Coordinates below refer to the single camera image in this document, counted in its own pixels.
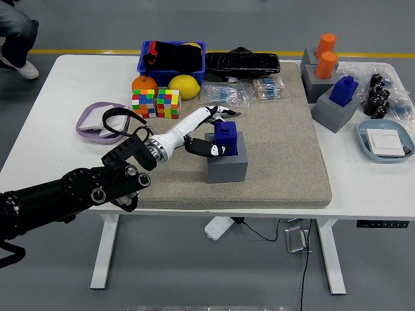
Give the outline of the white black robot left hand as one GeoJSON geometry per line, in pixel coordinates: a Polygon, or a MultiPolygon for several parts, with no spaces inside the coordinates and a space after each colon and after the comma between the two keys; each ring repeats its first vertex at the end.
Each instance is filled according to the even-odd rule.
{"type": "Polygon", "coordinates": [[[175,149],[185,146],[191,153],[203,157],[216,157],[230,151],[230,147],[215,145],[201,139],[193,139],[191,134],[204,123],[225,122],[222,113],[236,116],[237,112],[223,106],[205,106],[196,109],[166,133],[152,135],[147,141],[147,148],[154,154],[156,161],[168,161],[175,149]]]}

